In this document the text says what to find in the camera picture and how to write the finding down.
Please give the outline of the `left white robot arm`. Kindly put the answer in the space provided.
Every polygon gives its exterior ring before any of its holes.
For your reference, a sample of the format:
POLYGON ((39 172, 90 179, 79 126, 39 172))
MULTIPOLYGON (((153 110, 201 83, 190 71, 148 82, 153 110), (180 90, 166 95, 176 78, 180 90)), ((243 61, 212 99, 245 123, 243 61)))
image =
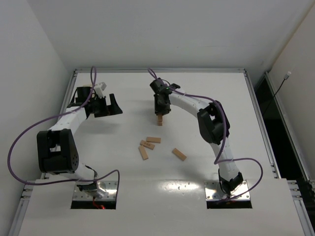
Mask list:
POLYGON ((89 115, 99 118, 122 114, 114 94, 109 95, 110 105, 106 104, 105 88, 104 82, 95 87, 77 87, 66 115, 36 137, 41 172, 75 179, 79 190, 86 193, 98 191, 100 183, 95 180, 97 172, 80 162, 73 135, 89 115))

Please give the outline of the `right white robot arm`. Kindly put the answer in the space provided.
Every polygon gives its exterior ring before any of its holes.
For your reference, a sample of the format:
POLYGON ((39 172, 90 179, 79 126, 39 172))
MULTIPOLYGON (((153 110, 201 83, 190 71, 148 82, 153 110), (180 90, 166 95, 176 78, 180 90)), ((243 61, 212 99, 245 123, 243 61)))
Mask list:
POLYGON ((209 102, 189 96, 177 84, 165 85, 161 79, 153 80, 150 87, 154 92, 155 114, 164 116, 177 106, 197 118, 199 132, 210 144, 219 166, 219 180, 223 192, 230 195, 243 182, 243 176, 235 164, 229 146, 230 124, 220 102, 209 102))

